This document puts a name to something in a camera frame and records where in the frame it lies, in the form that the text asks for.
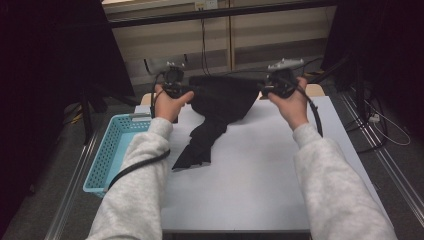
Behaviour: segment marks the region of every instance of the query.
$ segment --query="gray sweatshirt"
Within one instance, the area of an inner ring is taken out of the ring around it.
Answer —
[[[134,136],[121,170],[167,151],[171,131],[169,121],[153,119],[147,132]],[[298,127],[293,138],[300,149],[294,161],[314,240],[397,239],[336,142],[321,138],[311,124]],[[88,239],[161,240],[167,165],[162,160],[119,179],[105,195]]]

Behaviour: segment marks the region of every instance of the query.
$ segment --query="white table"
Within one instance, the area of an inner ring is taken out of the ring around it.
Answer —
[[[386,214],[328,97],[314,97],[325,137],[336,140]],[[314,117],[308,107],[308,117]],[[212,147],[212,163],[174,172],[176,159],[203,116],[186,105],[171,135],[169,175],[162,206],[166,232],[308,231],[294,170],[292,131],[268,100],[228,126]]]

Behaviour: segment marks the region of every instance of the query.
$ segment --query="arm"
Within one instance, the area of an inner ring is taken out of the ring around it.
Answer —
[[[305,89],[306,80],[298,80]],[[295,167],[313,239],[396,239],[393,227],[339,145],[321,138],[309,124],[302,94],[296,91],[282,99],[270,93],[268,97],[294,131],[300,148]]]
[[[193,92],[171,99],[156,86],[156,118],[147,132],[136,134],[125,153],[121,170],[159,156],[169,149],[172,121]],[[167,162],[137,169],[119,179],[105,195],[88,239],[162,239],[160,203],[165,188]]]

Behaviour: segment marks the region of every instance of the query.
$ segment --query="black fabric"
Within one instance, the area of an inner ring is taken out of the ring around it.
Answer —
[[[225,76],[191,77],[189,85],[196,90],[190,103],[194,111],[205,116],[205,121],[190,133],[190,144],[172,169],[210,163],[215,140],[227,131],[228,124],[246,116],[259,94],[259,83]]]

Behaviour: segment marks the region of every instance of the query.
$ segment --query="blue plastic basket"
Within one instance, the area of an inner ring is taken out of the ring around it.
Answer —
[[[97,154],[85,179],[83,190],[104,197],[105,187],[119,173],[125,152],[139,132],[145,132],[150,126],[148,114],[121,114],[113,116],[100,143]]]

